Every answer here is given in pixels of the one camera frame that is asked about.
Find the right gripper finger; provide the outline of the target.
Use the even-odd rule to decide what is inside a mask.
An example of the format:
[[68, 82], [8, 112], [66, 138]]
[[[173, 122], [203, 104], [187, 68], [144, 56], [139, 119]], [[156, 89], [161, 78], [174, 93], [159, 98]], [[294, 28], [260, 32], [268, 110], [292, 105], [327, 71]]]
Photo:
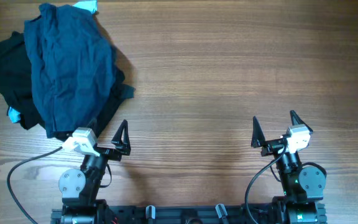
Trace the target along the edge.
[[302, 124], [307, 127], [307, 129], [310, 133], [313, 133], [313, 130], [297, 115], [295, 110], [290, 111], [290, 118], [291, 118], [291, 123], [293, 126]]
[[262, 131], [262, 128], [260, 126], [259, 120], [256, 116], [252, 119], [252, 140], [251, 140], [251, 146], [252, 147], [262, 147], [265, 143], [265, 136]]

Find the dark blue shorts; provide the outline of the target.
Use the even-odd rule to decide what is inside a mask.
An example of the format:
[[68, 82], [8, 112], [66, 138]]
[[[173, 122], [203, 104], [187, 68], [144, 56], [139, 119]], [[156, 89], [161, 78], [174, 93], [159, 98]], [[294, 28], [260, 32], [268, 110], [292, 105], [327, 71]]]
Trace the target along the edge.
[[33, 102], [52, 138], [100, 114], [116, 82], [115, 52], [89, 11], [49, 3], [39, 11], [25, 21], [24, 40]]

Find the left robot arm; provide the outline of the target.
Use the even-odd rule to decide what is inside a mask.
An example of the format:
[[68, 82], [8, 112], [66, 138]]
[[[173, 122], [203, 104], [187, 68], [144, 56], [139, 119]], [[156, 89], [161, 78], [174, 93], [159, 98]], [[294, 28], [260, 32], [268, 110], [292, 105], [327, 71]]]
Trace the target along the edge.
[[63, 207], [51, 214], [51, 223], [117, 223], [116, 214], [105, 199], [98, 199], [105, 173], [111, 173], [109, 161], [120, 161], [131, 153], [128, 122], [123, 120], [111, 140], [113, 148], [98, 146], [98, 138], [91, 128], [77, 128], [63, 143], [64, 150], [84, 155], [79, 169], [68, 169], [60, 177], [58, 188]]

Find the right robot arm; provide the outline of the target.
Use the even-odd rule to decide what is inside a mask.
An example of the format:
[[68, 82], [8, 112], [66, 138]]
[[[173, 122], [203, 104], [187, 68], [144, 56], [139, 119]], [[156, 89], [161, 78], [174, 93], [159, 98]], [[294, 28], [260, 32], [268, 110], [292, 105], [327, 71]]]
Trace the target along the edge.
[[[253, 148], [261, 149], [261, 156], [273, 159], [249, 182], [244, 195], [247, 219], [251, 223], [326, 223], [325, 207], [320, 203], [326, 186], [326, 169], [314, 162], [302, 163], [298, 152], [309, 146], [313, 130], [290, 111], [291, 125], [278, 139], [267, 140], [259, 120], [252, 118]], [[267, 170], [276, 166], [276, 181], [281, 183], [283, 196], [276, 196], [262, 210], [249, 203], [249, 194], [254, 182]]]

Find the black garment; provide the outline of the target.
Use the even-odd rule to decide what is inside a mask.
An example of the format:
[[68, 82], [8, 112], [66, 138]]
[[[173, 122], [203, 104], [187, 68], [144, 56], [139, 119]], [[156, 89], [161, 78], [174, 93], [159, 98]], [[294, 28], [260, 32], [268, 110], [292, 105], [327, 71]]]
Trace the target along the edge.
[[[113, 87], [100, 114], [88, 121], [96, 136], [100, 136], [121, 103], [134, 97], [135, 88], [126, 84]], [[32, 98], [31, 63], [25, 50], [23, 33], [12, 32], [10, 38], [0, 42], [0, 94], [8, 109], [12, 123], [28, 130], [36, 125], [45, 126]]]

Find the light blue garment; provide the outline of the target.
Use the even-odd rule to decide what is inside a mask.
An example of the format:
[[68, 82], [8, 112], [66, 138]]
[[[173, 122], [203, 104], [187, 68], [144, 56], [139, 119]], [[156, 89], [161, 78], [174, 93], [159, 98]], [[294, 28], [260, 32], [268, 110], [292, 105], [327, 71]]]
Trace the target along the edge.
[[84, 9], [89, 11], [91, 14], [95, 14], [98, 11], [98, 0], [78, 1], [73, 5], [73, 7]]

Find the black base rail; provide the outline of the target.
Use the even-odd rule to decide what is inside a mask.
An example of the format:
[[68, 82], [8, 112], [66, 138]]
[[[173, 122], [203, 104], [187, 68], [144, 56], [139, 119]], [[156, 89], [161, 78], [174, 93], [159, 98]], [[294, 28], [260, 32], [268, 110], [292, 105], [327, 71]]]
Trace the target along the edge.
[[[327, 223], [325, 205], [251, 204], [257, 223]], [[251, 223], [245, 205], [195, 207], [111, 206], [107, 223]]]

